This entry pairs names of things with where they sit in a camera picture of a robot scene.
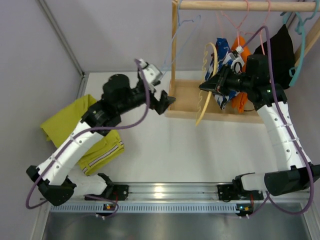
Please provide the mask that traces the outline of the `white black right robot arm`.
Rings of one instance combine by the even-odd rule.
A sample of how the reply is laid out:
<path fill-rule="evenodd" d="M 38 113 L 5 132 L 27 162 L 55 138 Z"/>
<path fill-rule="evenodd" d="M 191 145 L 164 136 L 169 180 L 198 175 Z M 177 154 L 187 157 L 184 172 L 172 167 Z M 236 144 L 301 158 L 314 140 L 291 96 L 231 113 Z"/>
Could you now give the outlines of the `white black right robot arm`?
<path fill-rule="evenodd" d="M 231 91 L 247 93 L 266 127 L 277 170 L 236 176 L 232 182 L 241 191 L 267 191 L 273 196 L 280 196 L 305 190 L 320 178 L 320 166 L 314 165 L 300 146 L 283 88 L 270 82 L 266 55 L 249 55 L 246 71 L 242 73 L 224 65 L 218 73 L 200 84 L 199 89 L 221 97 Z"/>

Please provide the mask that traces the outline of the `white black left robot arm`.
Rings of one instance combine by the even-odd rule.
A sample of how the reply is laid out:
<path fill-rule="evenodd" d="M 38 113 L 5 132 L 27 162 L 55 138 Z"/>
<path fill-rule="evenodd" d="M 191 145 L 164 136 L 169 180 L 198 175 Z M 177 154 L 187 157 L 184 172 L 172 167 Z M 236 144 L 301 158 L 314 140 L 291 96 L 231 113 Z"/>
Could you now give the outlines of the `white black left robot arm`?
<path fill-rule="evenodd" d="M 159 115 L 175 102 L 175 97 L 161 91 L 155 98 L 155 86 L 161 83 L 163 74 L 137 73 L 137 84 L 130 87 L 125 74 L 114 74 L 103 85 L 101 99 L 91 105 L 81 117 L 75 129 L 65 142 L 43 163 L 31 165 L 26 174 L 33 181 L 32 189 L 38 188 L 45 200 L 53 206 L 60 206 L 69 199 L 86 196 L 97 200 L 107 199 L 114 183 L 104 173 L 84 175 L 75 171 L 75 165 L 96 143 L 120 126 L 121 115 L 142 104 L 147 110 Z"/>

